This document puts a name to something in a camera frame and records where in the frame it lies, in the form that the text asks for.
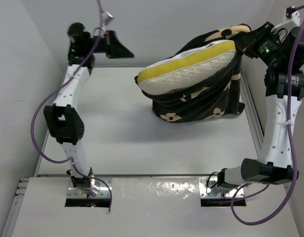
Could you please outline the cream yellow pillow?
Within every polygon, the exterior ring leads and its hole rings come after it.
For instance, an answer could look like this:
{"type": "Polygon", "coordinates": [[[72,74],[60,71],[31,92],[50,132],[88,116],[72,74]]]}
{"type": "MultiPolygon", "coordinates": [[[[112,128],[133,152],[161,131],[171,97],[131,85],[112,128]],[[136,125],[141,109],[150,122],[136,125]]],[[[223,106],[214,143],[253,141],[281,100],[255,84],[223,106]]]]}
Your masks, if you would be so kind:
{"type": "Polygon", "coordinates": [[[232,40],[218,40],[154,63],[137,75],[138,87],[150,95],[189,88],[223,71],[235,58],[232,40]]]}

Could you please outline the black floral pillowcase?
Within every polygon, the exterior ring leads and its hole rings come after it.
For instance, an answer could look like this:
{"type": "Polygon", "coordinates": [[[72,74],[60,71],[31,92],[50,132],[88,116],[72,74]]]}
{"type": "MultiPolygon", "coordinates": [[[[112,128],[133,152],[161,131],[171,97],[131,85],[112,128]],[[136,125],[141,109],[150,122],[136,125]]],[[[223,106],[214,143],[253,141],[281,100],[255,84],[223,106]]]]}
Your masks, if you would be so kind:
{"type": "MultiPolygon", "coordinates": [[[[166,59],[218,40],[234,41],[234,36],[249,33],[251,30],[249,25],[239,24],[199,35],[166,59]]],[[[235,58],[223,71],[189,88],[163,95],[150,95],[142,90],[141,92],[152,101],[153,113],[170,123],[218,118],[227,114],[239,115],[245,108],[244,103],[240,102],[241,64],[242,56],[236,50],[235,58]]]]}

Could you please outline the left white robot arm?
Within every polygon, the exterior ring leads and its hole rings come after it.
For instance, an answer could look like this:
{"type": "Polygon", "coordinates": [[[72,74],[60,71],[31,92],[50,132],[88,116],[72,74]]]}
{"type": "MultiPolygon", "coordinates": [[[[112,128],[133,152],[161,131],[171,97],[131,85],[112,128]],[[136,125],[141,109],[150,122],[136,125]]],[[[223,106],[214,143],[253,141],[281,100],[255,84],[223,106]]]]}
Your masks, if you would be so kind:
{"type": "Polygon", "coordinates": [[[104,53],[109,59],[133,58],[116,36],[116,32],[107,29],[104,23],[97,28],[97,35],[88,32],[82,23],[69,26],[67,35],[70,40],[68,66],[56,99],[45,106],[43,114],[51,137],[55,138],[63,149],[68,162],[74,188],[89,191],[95,187],[95,179],[85,158],[81,139],[85,125],[78,114],[78,100],[90,78],[94,67],[95,54],[104,53]]]}

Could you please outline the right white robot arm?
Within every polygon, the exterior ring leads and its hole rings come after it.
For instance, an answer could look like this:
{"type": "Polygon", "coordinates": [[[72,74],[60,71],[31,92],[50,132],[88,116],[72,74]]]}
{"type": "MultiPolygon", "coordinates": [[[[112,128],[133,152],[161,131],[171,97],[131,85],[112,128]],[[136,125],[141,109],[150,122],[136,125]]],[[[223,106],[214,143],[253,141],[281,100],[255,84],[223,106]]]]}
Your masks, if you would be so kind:
{"type": "Polygon", "coordinates": [[[304,98],[304,29],[286,20],[277,26],[267,22],[258,29],[234,36],[237,50],[260,58],[267,70],[267,121],[257,159],[246,158],[236,168],[224,168],[217,175],[219,188],[234,189],[245,183],[280,185],[293,179],[291,145],[287,126],[293,125],[304,98]]]}

